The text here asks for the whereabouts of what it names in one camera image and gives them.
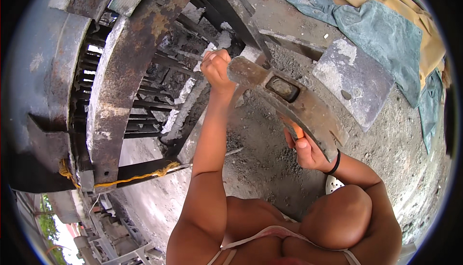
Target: blue tarp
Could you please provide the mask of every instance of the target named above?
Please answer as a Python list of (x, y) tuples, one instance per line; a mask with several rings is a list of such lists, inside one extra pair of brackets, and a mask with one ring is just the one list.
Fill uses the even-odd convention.
[(422, 94), (419, 76), (422, 37), (420, 28), (374, 0), (365, 2), (359, 8), (337, 5), (333, 0), (286, 1), (309, 17), (337, 26), (357, 47), (377, 60), (395, 77), (397, 86), (410, 105), (413, 108), (420, 106), (423, 137), (426, 148), (430, 148), (432, 131), (437, 122), (442, 82), (431, 73), (427, 80), (432, 78), (434, 97), (430, 96), (433, 93)]

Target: green plant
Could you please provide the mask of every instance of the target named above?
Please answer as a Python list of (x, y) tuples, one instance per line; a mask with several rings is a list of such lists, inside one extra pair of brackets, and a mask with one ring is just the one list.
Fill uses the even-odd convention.
[[(40, 211), (50, 212), (52, 211), (51, 204), (48, 201), (48, 196), (43, 195), (43, 202), (40, 203)], [(56, 229), (55, 219), (52, 214), (43, 214), (38, 216), (38, 223), (42, 229), (43, 234), (47, 238), (46, 243), (47, 247), (51, 248), (55, 245), (55, 242), (58, 240), (58, 230)], [(52, 254), (59, 265), (68, 265), (66, 260), (64, 260), (64, 255), (62, 253), (62, 248), (58, 247), (52, 249), (50, 254)]]

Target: black hair tie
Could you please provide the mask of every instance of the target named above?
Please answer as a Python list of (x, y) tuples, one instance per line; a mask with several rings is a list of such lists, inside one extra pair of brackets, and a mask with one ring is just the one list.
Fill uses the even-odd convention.
[(339, 161), (341, 160), (341, 152), (338, 149), (338, 159), (336, 160), (336, 164), (334, 165), (333, 169), (330, 170), (329, 172), (324, 172), (326, 175), (332, 175), (334, 172), (338, 169), (339, 166)]

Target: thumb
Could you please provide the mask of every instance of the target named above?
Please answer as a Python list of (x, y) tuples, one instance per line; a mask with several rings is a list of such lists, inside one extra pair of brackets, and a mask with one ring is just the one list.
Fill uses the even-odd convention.
[(309, 154), (310, 155), (310, 150), (312, 149), (312, 146), (310, 145), (309, 141), (303, 137), (298, 140), (296, 140), (296, 150), (298, 154)]
[(310, 168), (312, 165), (312, 146), (309, 141), (303, 137), (296, 141), (296, 151), (299, 165), (303, 168)]

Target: gray stone slab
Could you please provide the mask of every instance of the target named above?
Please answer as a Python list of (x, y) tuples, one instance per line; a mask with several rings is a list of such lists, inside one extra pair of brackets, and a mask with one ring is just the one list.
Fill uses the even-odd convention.
[(336, 96), (363, 132), (374, 123), (395, 82), (375, 59), (344, 39), (333, 41), (312, 74)]

